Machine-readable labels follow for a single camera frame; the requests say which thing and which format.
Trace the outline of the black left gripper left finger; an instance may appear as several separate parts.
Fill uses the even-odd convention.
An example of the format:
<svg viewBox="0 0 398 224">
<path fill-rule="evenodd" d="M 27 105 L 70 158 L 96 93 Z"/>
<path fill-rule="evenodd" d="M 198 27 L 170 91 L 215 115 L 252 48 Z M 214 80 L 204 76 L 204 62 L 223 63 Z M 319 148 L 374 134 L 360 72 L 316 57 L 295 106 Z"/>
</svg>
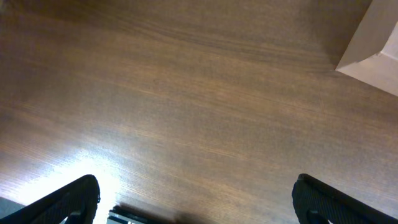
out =
<svg viewBox="0 0 398 224">
<path fill-rule="evenodd" d="M 100 202 L 100 187 L 89 174 L 1 218 L 3 224 L 92 224 Z"/>
</svg>

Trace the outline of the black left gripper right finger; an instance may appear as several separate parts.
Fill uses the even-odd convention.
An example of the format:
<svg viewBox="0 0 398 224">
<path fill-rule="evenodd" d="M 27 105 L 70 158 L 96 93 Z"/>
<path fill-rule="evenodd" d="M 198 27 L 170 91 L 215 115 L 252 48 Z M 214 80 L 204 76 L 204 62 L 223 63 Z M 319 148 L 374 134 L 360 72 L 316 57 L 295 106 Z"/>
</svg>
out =
<svg viewBox="0 0 398 224">
<path fill-rule="evenodd" d="M 397 224 L 397 219 L 327 185 L 300 174 L 292 190 L 300 224 Z"/>
</svg>

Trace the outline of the brown cardboard box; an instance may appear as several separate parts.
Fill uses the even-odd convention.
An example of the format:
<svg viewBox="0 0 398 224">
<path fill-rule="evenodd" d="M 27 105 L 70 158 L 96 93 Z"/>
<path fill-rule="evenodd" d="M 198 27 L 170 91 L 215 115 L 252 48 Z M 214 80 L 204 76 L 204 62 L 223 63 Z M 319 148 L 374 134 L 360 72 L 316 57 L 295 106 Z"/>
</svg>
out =
<svg viewBox="0 0 398 224">
<path fill-rule="evenodd" d="M 397 0 L 373 0 L 336 70 L 397 95 Z"/>
</svg>

